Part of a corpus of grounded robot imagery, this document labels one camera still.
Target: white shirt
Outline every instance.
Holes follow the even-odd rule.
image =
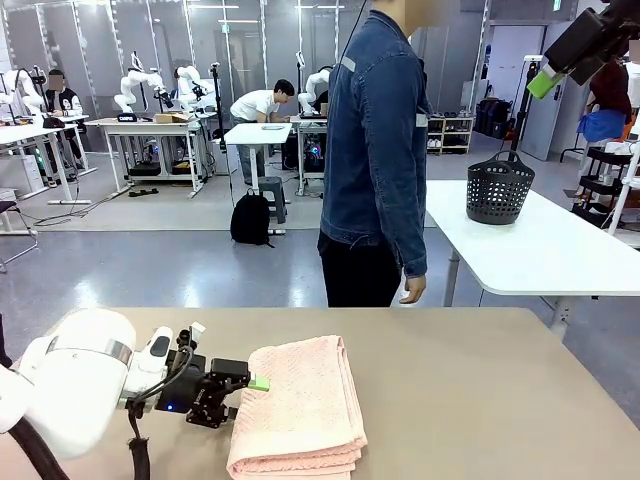
[[[258,112],[264,113],[268,118],[278,108],[280,104],[273,100],[273,90],[256,90],[236,100],[231,105],[231,115],[253,122],[257,120]]]

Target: black basket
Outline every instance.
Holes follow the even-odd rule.
[[[498,160],[503,150],[486,162],[471,165],[467,182],[467,215],[489,225],[516,221],[536,176],[517,153],[516,160]]]

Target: pink towel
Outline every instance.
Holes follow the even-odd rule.
[[[249,369],[269,392],[245,389],[227,470],[236,480],[349,480],[367,444],[362,413],[338,336],[266,347]]]

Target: cardboard box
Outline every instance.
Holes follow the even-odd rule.
[[[189,123],[189,115],[184,113],[156,113],[156,123]]]

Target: denim jacket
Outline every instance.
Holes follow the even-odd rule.
[[[372,11],[329,81],[321,230],[352,246],[385,241],[409,278],[423,238],[427,116],[422,68],[387,15]]]

